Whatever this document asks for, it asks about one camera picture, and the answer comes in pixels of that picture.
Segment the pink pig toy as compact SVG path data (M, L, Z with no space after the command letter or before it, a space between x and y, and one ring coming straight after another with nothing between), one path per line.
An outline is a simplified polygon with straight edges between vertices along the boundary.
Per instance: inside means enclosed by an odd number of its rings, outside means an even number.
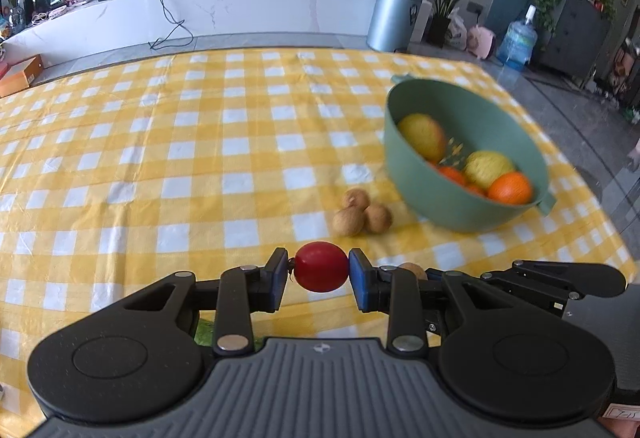
M479 60L487 60L495 52L496 35L488 28L475 25L468 30L466 51Z

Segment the grey metal trash can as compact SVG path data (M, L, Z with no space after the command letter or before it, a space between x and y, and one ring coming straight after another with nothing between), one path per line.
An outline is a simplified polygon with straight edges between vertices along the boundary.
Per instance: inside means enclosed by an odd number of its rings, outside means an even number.
M423 0L375 0L367 45L378 52L406 52Z

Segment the orange cardboard box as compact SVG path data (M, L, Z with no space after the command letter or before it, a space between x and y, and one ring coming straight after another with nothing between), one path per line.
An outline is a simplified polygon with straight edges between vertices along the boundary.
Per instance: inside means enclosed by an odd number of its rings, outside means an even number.
M30 88L35 79L42 73L43 64L39 54L9 66L1 64L0 96L25 91Z

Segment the large yellow-green pear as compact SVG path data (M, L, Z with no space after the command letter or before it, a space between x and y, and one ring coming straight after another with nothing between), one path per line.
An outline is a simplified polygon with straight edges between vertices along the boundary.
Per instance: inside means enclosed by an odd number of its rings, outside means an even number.
M398 130L409 145L427 161L437 164L446 154L447 138L431 116L414 113L402 118Z

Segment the yellow lemon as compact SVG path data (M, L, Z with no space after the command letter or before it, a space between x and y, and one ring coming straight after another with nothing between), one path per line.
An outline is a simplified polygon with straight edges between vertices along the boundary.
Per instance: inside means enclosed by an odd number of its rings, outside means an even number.
M463 167L466 179L483 190L488 190L498 178L514 170L515 166L509 158L494 151L470 154Z

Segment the orange mandarin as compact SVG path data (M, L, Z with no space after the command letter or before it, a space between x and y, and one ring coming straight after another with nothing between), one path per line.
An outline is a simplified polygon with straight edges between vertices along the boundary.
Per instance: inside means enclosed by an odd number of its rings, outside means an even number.
M486 196L485 191L481 187L478 187L476 184L468 183L465 188L468 192L476 194L480 197Z
M438 172L450 181L460 185L460 187L466 187L468 185L468 179L466 179L465 174L457 168L440 166Z
M533 185L522 172L505 173L488 187L487 197L506 205L525 205L534 197Z

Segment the yellow checked tablecloth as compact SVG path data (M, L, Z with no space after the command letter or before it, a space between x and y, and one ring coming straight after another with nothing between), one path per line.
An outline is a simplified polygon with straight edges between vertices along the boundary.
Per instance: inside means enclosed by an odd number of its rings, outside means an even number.
M546 161L556 205L486 234L413 213L387 178L395 75L460 84L508 112ZM344 194L392 212L384 234L336 237ZM213 279L311 241L375 265L477 275L516 259L636 258L566 154L483 68L343 50L168 55L61 78L1 103L1 432L42 419L26 362L40 340L161 277Z

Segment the white TV console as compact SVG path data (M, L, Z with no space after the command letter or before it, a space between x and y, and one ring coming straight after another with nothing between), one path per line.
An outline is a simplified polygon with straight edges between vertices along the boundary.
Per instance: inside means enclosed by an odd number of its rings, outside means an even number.
M58 65L165 38L169 10L178 39L220 34L367 34L375 0L108 0L72 8L3 43L15 64L40 55Z

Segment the blue water jug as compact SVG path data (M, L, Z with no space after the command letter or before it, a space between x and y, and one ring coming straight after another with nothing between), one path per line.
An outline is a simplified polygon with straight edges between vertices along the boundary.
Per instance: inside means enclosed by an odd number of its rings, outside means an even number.
M522 20L510 23L497 51L497 58L503 65L523 70L530 62L538 40L534 26L536 12L536 6L529 5Z

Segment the green colander bowl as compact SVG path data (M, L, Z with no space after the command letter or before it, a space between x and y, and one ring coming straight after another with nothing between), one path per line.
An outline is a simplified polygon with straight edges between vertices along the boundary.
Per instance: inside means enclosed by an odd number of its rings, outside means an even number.
M496 103L434 79L396 75L388 91L384 117L385 167L404 202L441 228L459 233L488 232L531 211L547 216L556 199L550 192L547 165L525 130ZM444 130L445 154L431 164L400 133L411 114L431 117ZM469 191L437 168L462 170L477 151L509 158L533 187L525 205L506 205Z

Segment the dark grey cabinet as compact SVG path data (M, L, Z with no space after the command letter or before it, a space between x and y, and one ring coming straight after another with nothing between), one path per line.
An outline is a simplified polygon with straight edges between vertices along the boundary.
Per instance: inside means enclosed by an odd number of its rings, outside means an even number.
M578 80L596 63L611 22L589 0L562 0L553 28L539 40L535 62Z

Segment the red tomato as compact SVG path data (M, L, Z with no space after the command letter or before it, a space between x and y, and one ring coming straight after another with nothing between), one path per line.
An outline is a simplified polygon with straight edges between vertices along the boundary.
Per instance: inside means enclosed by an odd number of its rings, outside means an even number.
M297 283L313 293L329 293L348 278L347 256L329 242L312 242L299 248L294 256L293 272Z

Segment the white plastic bag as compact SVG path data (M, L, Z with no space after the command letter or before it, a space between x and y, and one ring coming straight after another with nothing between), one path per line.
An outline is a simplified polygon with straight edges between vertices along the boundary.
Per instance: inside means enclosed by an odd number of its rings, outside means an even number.
M445 43L450 48L460 51L466 50L468 42L468 30L463 18L459 15L459 9L454 8L448 15L449 24L445 34Z

